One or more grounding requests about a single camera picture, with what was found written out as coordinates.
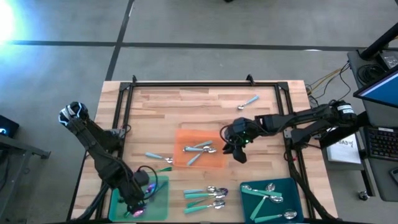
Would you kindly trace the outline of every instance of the orange tray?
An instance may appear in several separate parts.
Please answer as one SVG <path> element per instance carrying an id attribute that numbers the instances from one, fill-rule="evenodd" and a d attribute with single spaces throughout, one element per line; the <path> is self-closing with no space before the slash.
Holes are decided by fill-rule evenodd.
<path id="1" fill-rule="evenodd" d="M 204 152 L 192 165 L 187 166 L 189 160 L 200 152 L 184 152 L 182 151 L 184 147 L 192 147 L 210 140 L 213 141 L 210 146 L 217 151 L 211 154 Z M 219 131 L 178 129 L 175 133 L 173 165 L 177 167 L 224 168 L 227 156 L 223 154 L 224 145 L 225 142 L 220 138 Z"/>

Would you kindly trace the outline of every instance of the black floor stripe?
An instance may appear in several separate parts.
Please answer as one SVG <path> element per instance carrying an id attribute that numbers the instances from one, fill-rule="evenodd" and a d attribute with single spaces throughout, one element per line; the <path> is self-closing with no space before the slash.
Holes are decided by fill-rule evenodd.
<path id="1" fill-rule="evenodd" d="M 366 47 L 332 47 L 332 46 L 305 46 L 305 45 L 254 45 L 254 44 L 181 44 L 181 43 L 122 43 L 122 47 L 158 48 L 158 49 L 242 49 L 242 50 L 313 50 L 313 51 L 343 51 L 365 49 Z"/>
<path id="2" fill-rule="evenodd" d="M 92 41 L 47 41 L 47 40 L 10 40 L 7 45 L 39 45 L 39 46 L 89 46 L 89 47 L 113 47 L 116 42 L 92 42 Z"/>
<path id="3" fill-rule="evenodd" d="M 119 31 L 119 35 L 118 35 L 118 41 L 116 42 L 116 46 L 113 50 L 111 62 L 109 63 L 108 71 L 106 72 L 105 81 L 112 80 L 113 72 L 116 67 L 116 62 L 118 62 L 120 48 L 123 43 L 124 34 L 126 33 L 127 25 L 129 23 L 130 12 L 132 11 L 133 3 L 134 3 L 134 0 L 129 0 L 129 2 L 127 4 L 127 9 L 126 9 L 126 12 L 124 13 L 122 26 L 120 27 L 120 31 Z"/>

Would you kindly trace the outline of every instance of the glowing light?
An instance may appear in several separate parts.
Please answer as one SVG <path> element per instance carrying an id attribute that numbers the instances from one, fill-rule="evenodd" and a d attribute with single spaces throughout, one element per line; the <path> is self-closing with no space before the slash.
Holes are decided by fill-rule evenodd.
<path id="1" fill-rule="evenodd" d="M 5 0 L 0 0 L 0 44 L 11 39 L 14 27 L 15 21 L 11 6 Z"/>

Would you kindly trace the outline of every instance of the white paper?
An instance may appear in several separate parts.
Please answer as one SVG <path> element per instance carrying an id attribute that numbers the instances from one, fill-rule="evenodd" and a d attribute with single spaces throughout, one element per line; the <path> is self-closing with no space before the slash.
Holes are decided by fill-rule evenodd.
<path id="1" fill-rule="evenodd" d="M 332 162 L 350 162 L 361 163 L 359 158 L 358 146 L 356 145 L 356 136 L 352 134 L 333 145 L 327 147 L 328 160 Z"/>

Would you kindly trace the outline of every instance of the teal tray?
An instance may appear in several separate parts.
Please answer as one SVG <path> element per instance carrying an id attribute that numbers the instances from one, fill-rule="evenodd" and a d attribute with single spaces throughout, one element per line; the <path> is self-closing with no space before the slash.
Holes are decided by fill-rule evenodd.
<path id="1" fill-rule="evenodd" d="M 269 199 L 266 199 L 262 205 L 256 218 L 282 214 L 287 209 L 293 209 L 297 212 L 297 216 L 292 220 L 287 220 L 283 217 L 276 218 L 273 220 L 265 221 L 262 223 L 302 223 L 304 221 L 303 210 L 300 203 L 299 193 L 297 192 L 296 184 L 292 178 L 274 179 L 274 180 L 260 180 L 252 182 L 242 182 L 250 185 L 253 189 L 264 190 L 267 184 L 274 183 L 276 188 L 275 191 L 282 193 L 284 201 L 282 203 L 272 203 Z M 261 201 L 262 197 L 257 195 L 250 195 L 241 193 L 243 215 L 246 224 L 255 223 L 254 220 L 250 219 L 253 210 L 257 207 L 257 204 Z"/>
<path id="2" fill-rule="evenodd" d="M 155 177 L 150 177 L 149 183 L 154 183 Z M 130 221 L 163 221 L 167 219 L 169 214 L 169 177 L 158 175 L 158 185 L 161 186 L 164 182 L 167 182 L 152 198 L 148 199 L 147 208 L 145 212 L 134 218 L 132 215 L 124 217 L 127 205 L 125 203 L 119 203 L 118 199 L 119 190 L 115 189 L 112 191 L 111 205 L 109 209 L 108 218 L 112 222 L 130 222 Z M 141 189 L 145 191 L 148 185 L 143 186 Z"/>

